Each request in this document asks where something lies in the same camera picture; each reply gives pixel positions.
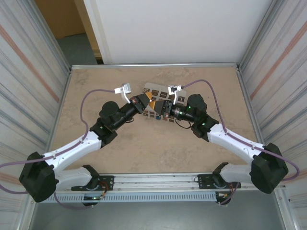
metal base frame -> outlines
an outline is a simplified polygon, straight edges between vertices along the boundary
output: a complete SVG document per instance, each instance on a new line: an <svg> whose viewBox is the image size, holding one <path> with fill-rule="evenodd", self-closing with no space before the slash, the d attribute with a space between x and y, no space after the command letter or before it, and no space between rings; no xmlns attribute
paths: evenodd
<svg viewBox="0 0 307 230"><path fill-rule="evenodd" d="M247 90L245 88L243 78L241 73L238 71L236 63L182 63L182 64L125 64L125 65L92 65L92 66L72 66L72 70L74 69L119 69L119 68L203 68L203 67L234 67L236 68L238 80L240 82L240 86L242 89L242 93L246 102L246 106L248 108L248 112L250 115L250 119L257 137L258 142L263 143L263 137L261 135L259 125L255 118L255 114L253 112L249 96L247 94ZM70 82L70 77L67 81L65 91L61 100L59 114L57 116L57 120L55 122L55 126L52 132L52 135L49 140L48 149L50 150L53 138L56 132L56 128L59 122L59 116L63 107L63 102L65 100L65 96L67 93L68 85ZM187 196L185 199L188 198L188 195L195 195L193 199L200 201L203 197L203 201L206 198L210 197L210 194L219 191L218 189L213 190L200 190L198 187L198 183L194 181L194 178L198 174L211 174L211 172L194 172L194 173L125 173L125 174L112 174L115 176L115 183L113 191L109 191L109 202L114 202L111 197L125 197L126 201L132 200L131 197L139 197L145 196L143 200L146 201L148 196L163 196L163 195L185 195ZM257 190L255 186L252 184L244 184L242 183L242 188L240 190ZM78 199L82 199L84 195L95 195L97 192L95 191L88 191L88 192L73 192L71 190L65 190L63 192L58 192L59 197L61 197L62 202L65 202L65 199L69 200L69 203L73 202L69 197L79 197ZM289 206L289 202L287 202L285 186L281 185L275 189L275 196L277 203L280 208L280 212L284 221L284 225L287 230L298 230L298 224L296 217L292 211L292 208ZM167 198L160 198L160 200L151 200L153 202L156 201L168 201L170 197ZM175 198L173 201L184 200L180 198ZM45 202L54 202L52 198L49 198ZM34 200L29 197L27 201L27 205L25 208L24 216L22 222L20 224L19 229L28 229L29 224L31 222L32 214L35 208Z"/></svg>

aluminum frame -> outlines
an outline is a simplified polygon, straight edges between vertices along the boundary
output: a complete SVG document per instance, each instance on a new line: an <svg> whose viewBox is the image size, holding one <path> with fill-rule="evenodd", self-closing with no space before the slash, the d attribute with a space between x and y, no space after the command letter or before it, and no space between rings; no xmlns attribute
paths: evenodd
<svg viewBox="0 0 307 230"><path fill-rule="evenodd" d="M243 97L248 109L248 113L252 122L252 126L254 128L254 132L256 134L257 141L260 141L263 143L263 137L260 132L259 124L256 120L255 114L253 112L246 87L243 82L242 75L240 71L237 68L236 63L182 63L182 64L125 64L125 65L90 65L90 66L72 66L72 70L74 69L120 69L120 68L203 68L203 67L234 67L236 68L236 73L238 76L238 80L241 86L241 90L243 93ZM50 136L49 144L48 144L48 149L47 151L50 150L52 146L52 142L54 139L54 135L57 130L57 126L59 123L59 117L63 108L63 104L65 101L65 96L68 90L69 82L71 79L71 75L69 76L69 79L67 80L67 84L65 86L65 90L63 93L63 97L61 99L60 107L59 107L59 112L57 115L57 119L53 128L53 132ZM205 174L205 172L194 172L194 173L125 173L125 174L111 174L117 177L117 180L122 177L122 181L118 181L114 185L114 189L116 190L117 193L139 193L140 192L140 185L142 185L142 190L143 192L152 192L153 189L155 192L165 192L165 190L169 192L195 192L199 191L199 188L197 186L191 186L191 187L186 187L183 184L179 186L180 183L178 183L178 179L180 177L189 177L188 181L191 181L191 179L197 175L197 174ZM165 186L165 189L161 189L160 186L161 183L153 184L153 178L160 178L162 183ZM242 188L240 190L257 190L257 188L253 185L250 184L242 184ZM293 210L289 206L289 204L286 202L287 197L286 197L286 192L285 192L285 186L281 185L277 187L275 190L275 196L277 203L279 205L279 209L283 218L284 225L286 226L287 230L298 230L298 223L296 220L296 217L293 213ZM73 193L71 190L66 190L63 192L59 192L61 194L66 194L69 195ZM28 229L29 224L32 219L32 214L35 208L35 202L34 200L29 196L27 205L25 208L24 216L22 219L22 222L20 224L19 229Z"/></svg>
<svg viewBox="0 0 307 230"><path fill-rule="evenodd" d="M252 122L252 126L253 126L253 129L254 129L255 135L256 135L257 142L265 143L264 138L263 138L261 131L260 131L260 126L257 122L255 113L254 113L253 108L251 106L249 95L247 93L247 89L246 89L245 83L243 81L242 73L241 73L241 71L239 71L238 68L236 69L236 74L238 76L238 80L239 80L239 83L240 83L240 86L241 86L241 90L242 90L242 93L243 93L243 97L244 97L244 100L245 100L246 107L248 108L248 114L249 114L250 120ZM288 202L288 196L285 192L285 189L283 190L283 189L281 189L281 187L276 187L274 189L274 194L275 194L277 204L278 204L279 210L281 212L283 223L285 225L286 230L299 230L297 218L294 214L292 207L290 206L290 204Z"/></svg>
<svg viewBox="0 0 307 230"><path fill-rule="evenodd" d="M75 69L130 69L130 68L195 68L195 67L237 67L234 62L212 63L157 63L157 64L105 64L105 65L74 65Z"/></svg>

beige work surface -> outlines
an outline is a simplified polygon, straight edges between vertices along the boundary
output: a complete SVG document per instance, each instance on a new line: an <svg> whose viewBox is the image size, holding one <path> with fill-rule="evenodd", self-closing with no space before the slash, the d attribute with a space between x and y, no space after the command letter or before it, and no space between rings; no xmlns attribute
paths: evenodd
<svg viewBox="0 0 307 230"><path fill-rule="evenodd" d="M76 69L72 72L53 150L84 133L79 109L82 98L90 90L112 90L129 82L131 97L142 93L147 82L185 85L197 79L206 79L212 84L227 128L256 140L234 68ZM207 113L220 120L206 83L200 82L185 90L187 96L201 94L208 105ZM83 117L90 127L107 101L115 101L120 107L124 105L120 94L94 92L87 97ZM90 164L99 173L185 173L212 171L225 161L244 164L228 150L198 139L191 130L168 121L136 115L134 122L123 125L117 133L109 145L79 159L69 168Z"/></svg>

white wall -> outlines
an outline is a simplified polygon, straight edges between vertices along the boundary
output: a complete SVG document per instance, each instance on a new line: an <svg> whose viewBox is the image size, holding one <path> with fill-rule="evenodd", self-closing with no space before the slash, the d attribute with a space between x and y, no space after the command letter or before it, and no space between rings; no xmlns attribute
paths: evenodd
<svg viewBox="0 0 307 230"><path fill-rule="evenodd" d="M239 62L272 0L84 0L106 64Z"/></svg>

metal bracket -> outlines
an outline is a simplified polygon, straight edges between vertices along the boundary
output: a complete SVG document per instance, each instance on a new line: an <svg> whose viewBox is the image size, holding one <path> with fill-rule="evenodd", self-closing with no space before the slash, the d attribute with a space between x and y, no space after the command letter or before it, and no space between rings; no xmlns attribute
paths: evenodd
<svg viewBox="0 0 307 230"><path fill-rule="evenodd" d="M213 174L199 174L195 179L198 178L198 186L200 189L230 189L230 183L222 183L217 185L213 179Z"/></svg>
<svg viewBox="0 0 307 230"><path fill-rule="evenodd" d="M181 91L181 90L182 90L181 85L178 85L178 86L169 85L168 86L168 94L169 95L175 95L173 104L177 103L177 99L178 99L177 92Z"/></svg>
<svg viewBox="0 0 307 230"><path fill-rule="evenodd" d="M128 97L126 96L126 94L131 93L131 87L129 83L123 84L122 87L116 88L114 91L115 94L121 93L121 98L124 99L124 101L130 103Z"/></svg>
<svg viewBox="0 0 307 230"><path fill-rule="evenodd" d="M112 191L114 186L114 176L105 176L105 175L100 175L99 180L98 180L98 185L94 189L88 189L86 186L75 186L72 187L72 191Z"/></svg>

